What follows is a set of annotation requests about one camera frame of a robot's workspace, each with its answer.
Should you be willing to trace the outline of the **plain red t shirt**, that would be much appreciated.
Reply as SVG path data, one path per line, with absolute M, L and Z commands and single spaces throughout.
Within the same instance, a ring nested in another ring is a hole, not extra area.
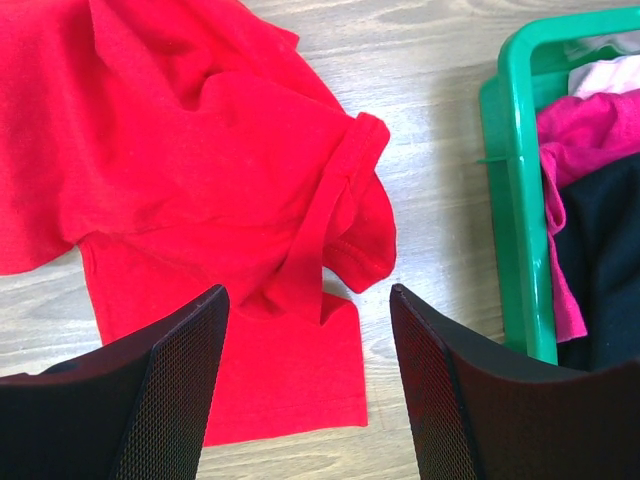
M 104 343 L 224 286 L 207 445 L 364 426 L 389 132 L 238 1 L 1 5 L 1 271 L 78 249 Z

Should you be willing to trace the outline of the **black shirt in bin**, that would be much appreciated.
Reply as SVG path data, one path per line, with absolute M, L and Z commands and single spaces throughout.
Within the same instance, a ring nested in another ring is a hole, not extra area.
M 639 156 L 560 190 L 558 260 L 587 335 L 558 345 L 559 364 L 595 371 L 639 355 Z

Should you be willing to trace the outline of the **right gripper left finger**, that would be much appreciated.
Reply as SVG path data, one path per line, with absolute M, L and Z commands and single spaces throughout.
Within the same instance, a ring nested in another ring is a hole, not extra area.
M 228 316 L 216 285 L 97 350 L 2 377 L 2 478 L 195 478 Z

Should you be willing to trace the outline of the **green plastic bin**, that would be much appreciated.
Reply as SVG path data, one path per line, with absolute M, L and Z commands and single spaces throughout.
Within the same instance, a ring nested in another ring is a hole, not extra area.
M 566 94 L 571 69 L 616 54 L 604 47 L 575 58 L 570 43 L 638 28 L 638 6 L 533 21 L 504 42 L 480 89 L 505 343 L 550 364 L 557 347 L 536 114 Z

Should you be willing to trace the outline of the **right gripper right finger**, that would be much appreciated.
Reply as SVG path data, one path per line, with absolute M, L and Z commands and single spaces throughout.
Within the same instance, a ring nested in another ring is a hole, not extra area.
M 586 373 L 500 345 L 403 285 L 393 336 L 424 479 L 635 479 L 639 364 Z

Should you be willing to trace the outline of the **light pink shirt in bin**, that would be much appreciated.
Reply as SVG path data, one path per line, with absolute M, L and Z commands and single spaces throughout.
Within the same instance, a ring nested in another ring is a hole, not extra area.
M 596 93 L 622 94 L 639 89 L 639 31 L 581 38 L 567 47 L 567 57 L 578 60 L 611 47 L 616 56 L 573 69 L 568 76 L 568 94 L 586 99 Z

